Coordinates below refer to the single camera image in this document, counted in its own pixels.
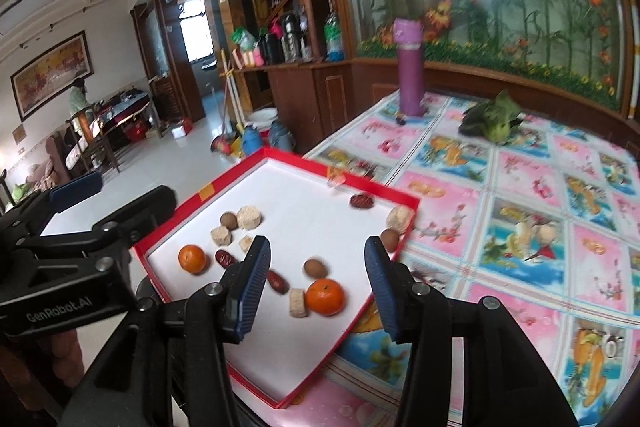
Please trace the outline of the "dark red jujube date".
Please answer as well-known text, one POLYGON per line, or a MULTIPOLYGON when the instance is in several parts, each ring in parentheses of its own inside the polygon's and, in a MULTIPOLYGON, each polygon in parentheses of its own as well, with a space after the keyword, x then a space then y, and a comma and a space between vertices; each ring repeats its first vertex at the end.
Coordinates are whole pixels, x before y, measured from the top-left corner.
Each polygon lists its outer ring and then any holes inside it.
POLYGON ((238 262, 238 260, 236 260, 229 251, 225 251, 224 249, 218 249, 218 251, 216 251, 215 259, 220 264, 221 268, 225 270, 238 262))

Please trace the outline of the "framed wall painting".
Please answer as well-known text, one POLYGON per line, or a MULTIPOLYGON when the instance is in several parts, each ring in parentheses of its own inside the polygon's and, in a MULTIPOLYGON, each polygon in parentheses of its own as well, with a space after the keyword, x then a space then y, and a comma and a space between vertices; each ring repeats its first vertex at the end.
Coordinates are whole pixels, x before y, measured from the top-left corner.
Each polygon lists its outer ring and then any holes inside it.
POLYGON ((11 87, 20 121, 72 87, 76 80, 94 74, 84 30, 41 53, 11 76, 11 87))

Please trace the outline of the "colourful fruit print tablecloth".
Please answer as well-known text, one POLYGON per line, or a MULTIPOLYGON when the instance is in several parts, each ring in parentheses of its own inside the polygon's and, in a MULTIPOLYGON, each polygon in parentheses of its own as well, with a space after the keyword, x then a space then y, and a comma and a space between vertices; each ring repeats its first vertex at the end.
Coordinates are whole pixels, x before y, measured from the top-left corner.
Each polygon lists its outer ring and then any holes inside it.
POLYGON ((534 114, 503 146, 459 132, 470 101, 395 95, 309 157, 419 199, 400 259, 443 294, 491 295, 558 381, 578 424, 597 425, 639 363, 639 168, 622 148, 534 114))

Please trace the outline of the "brown longan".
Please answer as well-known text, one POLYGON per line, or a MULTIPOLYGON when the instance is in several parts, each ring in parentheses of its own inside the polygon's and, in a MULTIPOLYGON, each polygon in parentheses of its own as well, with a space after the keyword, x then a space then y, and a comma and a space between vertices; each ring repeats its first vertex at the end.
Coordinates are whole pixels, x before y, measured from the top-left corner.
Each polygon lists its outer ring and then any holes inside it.
POLYGON ((303 271, 307 277, 315 280, 325 279, 329 275, 329 270, 326 265, 316 258, 307 259, 303 265, 303 271))
POLYGON ((400 233, 394 229, 385 229, 380 234, 380 239, 385 250, 388 253, 393 254, 397 251, 400 242, 400 233))

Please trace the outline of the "beige cylindrical yam piece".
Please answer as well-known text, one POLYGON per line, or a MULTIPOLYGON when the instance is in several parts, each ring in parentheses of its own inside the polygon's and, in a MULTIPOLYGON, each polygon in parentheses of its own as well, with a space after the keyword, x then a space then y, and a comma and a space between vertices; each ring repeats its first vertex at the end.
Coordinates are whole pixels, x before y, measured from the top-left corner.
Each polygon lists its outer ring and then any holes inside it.
POLYGON ((386 228, 405 234, 414 216, 414 210, 405 206, 395 206, 386 217, 386 228))

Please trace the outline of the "blue thermos flask on floor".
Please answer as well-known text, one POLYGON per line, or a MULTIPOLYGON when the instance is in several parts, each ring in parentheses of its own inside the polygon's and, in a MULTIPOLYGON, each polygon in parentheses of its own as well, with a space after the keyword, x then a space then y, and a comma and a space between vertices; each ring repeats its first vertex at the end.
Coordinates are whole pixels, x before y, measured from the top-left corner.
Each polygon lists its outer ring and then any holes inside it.
POLYGON ((241 150, 244 156, 255 154, 262 148, 262 136, 251 124, 244 128, 241 138, 241 150))

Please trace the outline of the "brown longan fruit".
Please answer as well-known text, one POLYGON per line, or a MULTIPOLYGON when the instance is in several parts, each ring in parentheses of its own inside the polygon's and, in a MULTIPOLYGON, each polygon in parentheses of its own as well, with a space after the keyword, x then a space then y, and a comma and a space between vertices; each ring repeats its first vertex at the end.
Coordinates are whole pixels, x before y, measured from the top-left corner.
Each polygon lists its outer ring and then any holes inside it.
POLYGON ((220 224, 229 231, 239 228, 238 218, 236 214, 231 211, 226 211, 220 216, 220 224))

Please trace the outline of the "green leafy vegetable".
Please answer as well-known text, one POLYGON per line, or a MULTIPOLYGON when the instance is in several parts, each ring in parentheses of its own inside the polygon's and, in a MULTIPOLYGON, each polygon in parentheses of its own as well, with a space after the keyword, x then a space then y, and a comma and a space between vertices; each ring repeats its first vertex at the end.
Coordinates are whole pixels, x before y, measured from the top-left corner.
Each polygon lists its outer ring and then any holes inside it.
POLYGON ((522 122, 521 107, 512 100, 508 91, 502 90, 495 98, 466 110, 458 132, 503 145, 522 122))

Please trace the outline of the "red white shallow box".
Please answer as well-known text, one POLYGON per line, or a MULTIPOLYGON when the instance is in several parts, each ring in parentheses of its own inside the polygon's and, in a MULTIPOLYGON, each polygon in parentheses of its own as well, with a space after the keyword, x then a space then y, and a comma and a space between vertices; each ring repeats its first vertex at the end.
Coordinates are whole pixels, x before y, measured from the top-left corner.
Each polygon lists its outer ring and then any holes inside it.
POLYGON ((180 249, 198 245, 213 257, 217 247, 210 231, 220 216, 255 206, 262 223, 250 235, 268 239, 270 267, 292 288, 310 285, 303 271, 307 259, 326 265, 330 279, 346 293, 340 313, 296 319, 288 313, 288 297, 266 287, 252 330, 242 343, 226 349, 233 379, 274 409, 288 406, 369 306, 366 240, 385 229, 395 206, 405 205, 416 215, 420 204, 414 196, 351 174, 333 186, 328 174, 328 167, 318 162, 263 147, 186 200, 132 248, 164 301, 186 299, 219 281, 224 269, 212 261, 203 274, 192 275, 180 268, 180 249), (358 193, 371 195, 374 207, 350 207, 349 199, 358 193))

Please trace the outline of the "beige yam piece in box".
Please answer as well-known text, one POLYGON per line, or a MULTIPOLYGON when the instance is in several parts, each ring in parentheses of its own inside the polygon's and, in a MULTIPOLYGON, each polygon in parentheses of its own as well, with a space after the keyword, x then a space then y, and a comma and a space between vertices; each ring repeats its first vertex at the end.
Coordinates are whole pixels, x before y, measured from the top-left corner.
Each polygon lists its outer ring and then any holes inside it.
POLYGON ((213 230, 210 231, 210 237, 217 246, 228 246, 232 243, 232 233, 224 225, 213 228, 213 230))

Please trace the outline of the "red jujube in box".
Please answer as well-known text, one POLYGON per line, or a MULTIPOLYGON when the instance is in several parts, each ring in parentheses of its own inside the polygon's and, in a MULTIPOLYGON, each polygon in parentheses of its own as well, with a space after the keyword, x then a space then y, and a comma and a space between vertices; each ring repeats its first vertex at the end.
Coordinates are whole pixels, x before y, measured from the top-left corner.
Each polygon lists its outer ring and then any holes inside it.
POLYGON ((349 199, 349 206, 359 210, 368 210, 374 207, 374 199, 367 193, 354 194, 349 199))

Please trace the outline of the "orange tangerine centre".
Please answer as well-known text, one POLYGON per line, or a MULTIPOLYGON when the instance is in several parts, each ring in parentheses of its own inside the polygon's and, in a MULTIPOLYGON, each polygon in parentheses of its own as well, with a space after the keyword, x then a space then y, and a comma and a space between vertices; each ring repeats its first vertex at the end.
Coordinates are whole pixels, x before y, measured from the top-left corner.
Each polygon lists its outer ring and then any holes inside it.
POLYGON ((346 305, 343 287, 331 279, 315 280, 306 289, 304 298, 308 310, 324 317, 340 313, 346 305))

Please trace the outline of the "purple thermos bottle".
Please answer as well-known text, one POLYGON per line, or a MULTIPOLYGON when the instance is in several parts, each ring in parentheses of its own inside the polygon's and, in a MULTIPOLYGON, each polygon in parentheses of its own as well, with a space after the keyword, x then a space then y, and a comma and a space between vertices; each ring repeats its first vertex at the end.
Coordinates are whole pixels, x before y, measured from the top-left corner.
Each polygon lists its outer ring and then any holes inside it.
POLYGON ((398 57, 399 109, 409 117, 422 115, 423 27, 418 20, 396 18, 393 37, 398 57))

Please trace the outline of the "orange tangerine left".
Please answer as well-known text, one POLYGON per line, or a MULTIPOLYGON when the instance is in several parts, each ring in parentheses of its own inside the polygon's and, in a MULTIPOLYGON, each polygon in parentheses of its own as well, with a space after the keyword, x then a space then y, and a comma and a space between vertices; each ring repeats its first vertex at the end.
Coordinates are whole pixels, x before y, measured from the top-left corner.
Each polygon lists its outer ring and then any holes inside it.
POLYGON ((208 257, 198 245, 183 246, 178 254, 180 268, 196 275, 202 273, 208 265, 208 257))

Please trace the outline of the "orange tangerine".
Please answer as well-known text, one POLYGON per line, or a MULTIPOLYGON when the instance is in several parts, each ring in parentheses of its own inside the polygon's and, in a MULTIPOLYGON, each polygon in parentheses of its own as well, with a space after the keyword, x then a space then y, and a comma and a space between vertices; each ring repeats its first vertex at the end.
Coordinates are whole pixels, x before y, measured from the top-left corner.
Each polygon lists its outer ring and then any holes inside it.
POLYGON ((208 257, 198 245, 183 246, 178 254, 180 268, 196 275, 202 273, 208 265, 208 257))
POLYGON ((324 317, 340 313, 346 305, 343 287, 331 279, 315 280, 306 289, 304 298, 308 310, 324 317))

